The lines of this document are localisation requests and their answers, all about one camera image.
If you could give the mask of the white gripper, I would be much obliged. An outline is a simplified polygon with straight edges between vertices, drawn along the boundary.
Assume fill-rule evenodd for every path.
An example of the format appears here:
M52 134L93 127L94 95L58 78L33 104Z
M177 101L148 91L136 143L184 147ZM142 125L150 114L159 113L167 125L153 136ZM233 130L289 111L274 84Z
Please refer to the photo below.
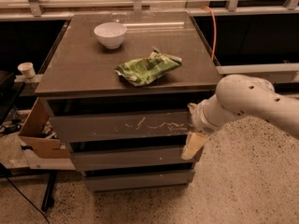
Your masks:
M207 117L208 108L205 105L189 103L187 107L191 113L192 126L200 133L188 133L186 144L181 153L183 160L190 160L195 156L199 149L205 144L207 140L206 134L213 134L222 128L222 126L213 124L211 119Z

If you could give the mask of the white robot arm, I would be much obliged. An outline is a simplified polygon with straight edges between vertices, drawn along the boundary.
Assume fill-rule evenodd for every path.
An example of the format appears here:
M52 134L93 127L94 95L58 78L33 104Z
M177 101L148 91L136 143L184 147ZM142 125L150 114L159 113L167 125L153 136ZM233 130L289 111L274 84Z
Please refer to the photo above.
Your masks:
M199 104L189 103L193 130L182 150L183 160L192 159L210 134L230 121L253 116L299 138L299 101L275 92L258 77L230 75L217 84L215 94Z

